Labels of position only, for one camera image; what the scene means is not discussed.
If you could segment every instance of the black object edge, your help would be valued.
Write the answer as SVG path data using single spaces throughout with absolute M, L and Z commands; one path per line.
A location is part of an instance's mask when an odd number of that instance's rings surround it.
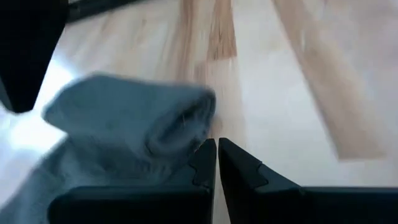
M 86 17 L 116 9 L 142 0 L 79 0 L 69 4 L 68 22 L 76 22 Z
M 67 21 L 68 0 L 4 1 L 2 9 L 0 100 L 23 113 L 34 107 Z
M 301 187 L 226 138 L 218 154 L 232 224 L 398 223 L 398 189 Z

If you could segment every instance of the light blue fabric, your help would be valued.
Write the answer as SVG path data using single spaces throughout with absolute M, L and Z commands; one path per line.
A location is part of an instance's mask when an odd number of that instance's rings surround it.
M 66 88 L 44 119 L 68 137 L 0 211 L 0 223 L 47 223 L 50 202 L 74 187 L 165 182 L 206 139 L 214 112 L 214 92 L 199 86 L 96 75 Z

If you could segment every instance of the wooden floor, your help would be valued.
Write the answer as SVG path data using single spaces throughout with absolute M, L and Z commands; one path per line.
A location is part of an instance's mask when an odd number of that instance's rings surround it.
M 397 24 L 398 0 L 147 0 L 70 24 L 35 110 L 0 113 L 0 204 L 65 136 L 44 105 L 95 71 L 211 86 L 211 137 L 300 185 L 398 186 Z M 223 200 L 218 179 L 214 223 Z

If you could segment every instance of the wood grain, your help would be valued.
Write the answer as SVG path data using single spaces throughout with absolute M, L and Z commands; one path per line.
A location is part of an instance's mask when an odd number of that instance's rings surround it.
M 211 61 L 235 56 L 236 41 L 231 0 L 216 0 L 211 22 L 207 59 Z
M 339 158 L 383 156 L 380 119 L 358 71 L 302 1 L 274 2 Z

